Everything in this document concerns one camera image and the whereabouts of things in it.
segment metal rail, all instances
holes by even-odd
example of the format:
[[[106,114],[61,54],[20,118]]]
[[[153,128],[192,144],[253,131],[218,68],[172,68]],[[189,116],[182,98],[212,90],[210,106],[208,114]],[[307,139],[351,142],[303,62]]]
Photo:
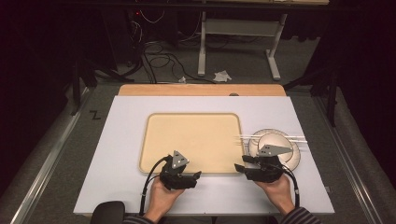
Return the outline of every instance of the metal rail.
[[[371,199],[370,192],[364,185],[361,177],[359,176],[358,171],[356,170],[355,166],[353,165],[352,160],[350,159],[346,147],[344,146],[338,132],[335,128],[330,124],[329,120],[326,117],[326,106],[324,105],[323,101],[319,97],[313,97],[315,105],[317,105],[318,109],[320,110],[320,114],[322,115],[323,119],[326,121],[326,124],[329,128],[329,131],[332,135],[332,139],[334,140],[335,144],[337,145],[337,154],[341,159],[341,163],[343,165],[344,170],[346,171],[346,176],[349,179],[349,182],[358,198],[359,203],[361,204],[361,209],[366,215],[367,221],[370,224],[382,224],[382,220],[380,215],[375,208],[375,205]]]

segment white table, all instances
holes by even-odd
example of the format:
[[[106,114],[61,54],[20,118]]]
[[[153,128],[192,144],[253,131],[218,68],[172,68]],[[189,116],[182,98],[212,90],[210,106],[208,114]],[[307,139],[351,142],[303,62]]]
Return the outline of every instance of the white table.
[[[90,215],[103,202],[123,201],[137,213],[147,176],[138,163],[146,121],[156,112],[232,112],[242,133],[278,129],[304,135],[289,97],[285,96],[116,96],[74,212]],[[301,161],[294,170],[301,206],[316,214],[334,213],[308,144],[299,144]],[[202,174],[168,215],[265,215],[277,213],[262,190],[244,175]]]

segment wooden board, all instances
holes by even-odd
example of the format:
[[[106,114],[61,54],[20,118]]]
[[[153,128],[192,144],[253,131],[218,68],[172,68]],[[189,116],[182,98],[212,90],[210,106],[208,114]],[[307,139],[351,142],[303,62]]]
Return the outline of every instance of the wooden board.
[[[149,173],[153,165],[174,150],[190,163],[185,173],[236,174],[243,164],[239,118],[233,113],[155,113],[148,117],[139,168]],[[155,173],[161,171],[159,165]]]
[[[286,96],[279,84],[126,84],[119,95],[157,96]]]

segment wooden edge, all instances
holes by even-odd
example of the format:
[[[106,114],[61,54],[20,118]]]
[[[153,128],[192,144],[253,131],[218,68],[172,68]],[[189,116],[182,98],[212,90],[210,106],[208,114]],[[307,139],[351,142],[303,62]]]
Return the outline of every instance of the wooden edge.
[[[286,96],[279,84],[125,84],[120,96]]]

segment tabletop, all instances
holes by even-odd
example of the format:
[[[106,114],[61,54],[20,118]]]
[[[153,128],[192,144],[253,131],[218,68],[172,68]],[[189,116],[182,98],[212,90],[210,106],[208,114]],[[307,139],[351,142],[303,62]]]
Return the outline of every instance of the tabletop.
[[[109,201],[123,201],[127,213],[137,213],[147,178],[138,163],[148,117],[157,112],[197,111],[234,113],[242,133],[277,129],[304,135],[291,99],[279,85],[125,85],[110,108],[74,213],[89,216],[97,204]],[[333,213],[308,144],[300,144],[299,149],[301,161],[293,172],[299,182],[301,206],[316,214]],[[202,174],[197,186],[186,190],[168,215],[273,213],[276,208],[244,175]]]

